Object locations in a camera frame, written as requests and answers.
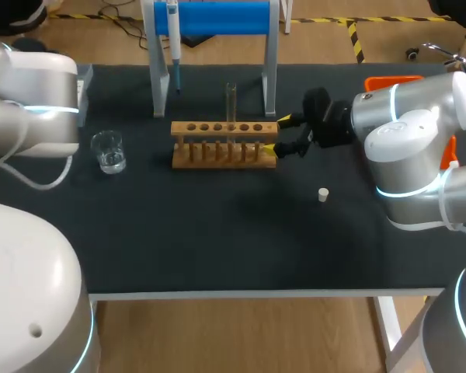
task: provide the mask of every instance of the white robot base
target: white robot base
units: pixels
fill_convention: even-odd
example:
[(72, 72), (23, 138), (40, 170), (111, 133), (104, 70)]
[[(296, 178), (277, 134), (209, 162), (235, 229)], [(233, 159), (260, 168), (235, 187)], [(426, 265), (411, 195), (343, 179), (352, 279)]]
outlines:
[(96, 373), (99, 359), (95, 316), (68, 240), (0, 205), (0, 373)]

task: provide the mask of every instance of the pipette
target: pipette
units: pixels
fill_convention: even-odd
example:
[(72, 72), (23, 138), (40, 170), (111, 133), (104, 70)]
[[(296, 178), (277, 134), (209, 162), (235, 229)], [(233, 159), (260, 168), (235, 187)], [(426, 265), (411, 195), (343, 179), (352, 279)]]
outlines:
[(179, 59), (181, 58), (181, 35), (179, 33), (178, 0), (167, 0), (169, 30), (169, 47), (171, 49), (172, 64), (174, 66), (176, 91), (181, 93), (181, 81), (179, 78)]

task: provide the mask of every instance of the orange object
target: orange object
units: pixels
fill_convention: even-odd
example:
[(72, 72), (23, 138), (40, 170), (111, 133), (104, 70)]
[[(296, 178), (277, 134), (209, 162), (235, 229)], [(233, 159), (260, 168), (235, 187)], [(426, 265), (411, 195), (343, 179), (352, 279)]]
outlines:
[[(407, 83), (420, 79), (423, 79), (420, 75), (370, 76), (364, 81), (364, 88), (366, 92), (376, 91), (377, 89), (387, 88), (394, 84)], [(451, 161), (457, 161), (455, 136), (450, 138), (445, 148), (440, 168), (448, 169)]]

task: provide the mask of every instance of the glowing blue light ring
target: glowing blue light ring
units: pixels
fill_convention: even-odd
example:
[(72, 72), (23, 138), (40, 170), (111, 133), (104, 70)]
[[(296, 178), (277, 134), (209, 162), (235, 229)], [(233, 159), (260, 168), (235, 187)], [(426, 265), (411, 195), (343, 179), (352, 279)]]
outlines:
[(90, 348), (90, 343), (92, 342), (93, 330), (95, 329), (95, 316), (93, 315), (92, 303), (90, 303), (90, 311), (91, 311), (91, 314), (92, 314), (92, 326), (90, 328), (90, 334), (88, 336), (88, 342), (86, 342), (85, 349), (83, 350), (83, 353), (81, 354), (81, 357), (79, 358), (79, 360), (76, 363), (75, 367), (72, 368), (71, 373), (75, 373), (78, 370), (79, 366), (83, 362), (83, 359), (85, 358), (85, 355), (88, 353), (88, 349)]
[(56, 111), (58, 113), (79, 113), (79, 109), (66, 106), (25, 106), (24, 109), (34, 112)]
[(395, 91), (397, 90), (398, 84), (395, 84), (390, 89), (390, 114), (392, 121), (397, 121), (397, 113), (395, 112)]
[(432, 181), (427, 186), (424, 186), (423, 188), (418, 189), (418, 190), (414, 190), (412, 192), (407, 192), (407, 193), (387, 193), (387, 192), (384, 192), (383, 190), (380, 190), (380, 188), (378, 188), (378, 187), (376, 187), (376, 190), (378, 191), (379, 194), (381, 194), (382, 196), (385, 196), (385, 197), (403, 198), (403, 197), (415, 196), (416, 194), (421, 194), (423, 192), (426, 192), (429, 189), (433, 189), (439, 183), (440, 183), (440, 174), (438, 174), (436, 176), (435, 180)]
[(466, 325), (464, 324), (463, 316), (461, 315), (461, 308), (459, 307), (459, 285), (461, 284), (461, 278), (466, 270), (463, 270), (459, 275), (456, 283), (456, 290), (454, 292), (454, 307), (456, 308), (456, 316), (457, 321), (459, 322), (459, 326), (461, 327), (461, 331), (464, 334), (464, 338), (466, 338)]

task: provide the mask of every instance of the pipette stand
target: pipette stand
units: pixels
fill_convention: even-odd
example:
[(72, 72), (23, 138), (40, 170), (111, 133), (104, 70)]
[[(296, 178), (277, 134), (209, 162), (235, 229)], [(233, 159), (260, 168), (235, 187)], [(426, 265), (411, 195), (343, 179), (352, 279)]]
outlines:
[[(169, 90), (169, 72), (161, 42), (161, 36), (169, 35), (165, 2), (141, 0), (141, 9), (148, 41), (154, 117), (163, 117)], [(182, 35), (266, 35), (262, 78), (264, 113), (267, 117), (276, 115), (279, 18), (279, 0), (179, 3)], [(182, 81), (186, 89), (186, 78)]]

